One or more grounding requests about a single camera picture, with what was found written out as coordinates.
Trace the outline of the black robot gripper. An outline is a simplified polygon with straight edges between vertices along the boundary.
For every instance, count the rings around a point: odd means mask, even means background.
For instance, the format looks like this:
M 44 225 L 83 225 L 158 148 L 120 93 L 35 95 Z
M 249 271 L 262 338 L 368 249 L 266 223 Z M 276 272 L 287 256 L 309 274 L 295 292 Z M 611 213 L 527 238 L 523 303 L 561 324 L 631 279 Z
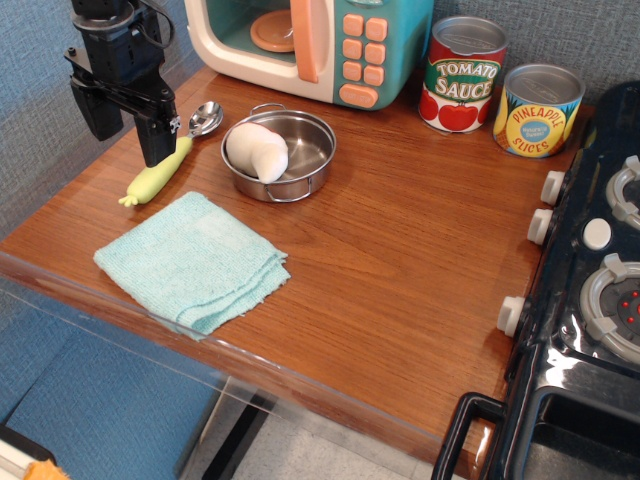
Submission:
M 173 22 L 162 9 L 74 9 L 71 21 L 84 42 L 66 52 L 71 90 L 89 130 L 106 141 L 122 130 L 122 110 L 135 115 L 145 165 L 157 166 L 175 152 L 181 125 L 160 74 Z

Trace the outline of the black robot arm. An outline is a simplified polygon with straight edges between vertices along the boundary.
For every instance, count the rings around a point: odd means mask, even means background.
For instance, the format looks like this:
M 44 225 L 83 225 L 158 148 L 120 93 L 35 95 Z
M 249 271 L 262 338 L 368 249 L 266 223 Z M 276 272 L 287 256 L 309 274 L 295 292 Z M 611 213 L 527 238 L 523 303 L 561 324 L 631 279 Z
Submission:
M 161 76 L 174 38 L 168 14 L 154 1 L 74 1 L 71 20 L 84 46 L 68 48 L 70 86 L 94 137 L 108 140 L 133 116 L 145 164 L 155 167 L 176 149 L 180 126 L 175 94 Z

